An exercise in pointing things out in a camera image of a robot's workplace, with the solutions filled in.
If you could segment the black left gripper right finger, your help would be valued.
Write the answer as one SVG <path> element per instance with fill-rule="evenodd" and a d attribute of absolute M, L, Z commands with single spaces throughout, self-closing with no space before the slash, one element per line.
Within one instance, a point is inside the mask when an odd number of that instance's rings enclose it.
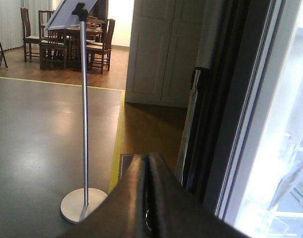
<path fill-rule="evenodd" d="M 148 202 L 151 233 L 156 238 L 244 238 L 188 193 L 159 153 L 150 153 Z"/>

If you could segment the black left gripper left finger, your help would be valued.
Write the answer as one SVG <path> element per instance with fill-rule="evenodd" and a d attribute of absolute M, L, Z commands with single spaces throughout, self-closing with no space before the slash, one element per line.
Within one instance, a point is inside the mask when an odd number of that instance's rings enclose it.
<path fill-rule="evenodd" d="M 134 156 L 114 190 L 85 220 L 61 238 L 147 238 L 145 222 L 146 156 Z"/>

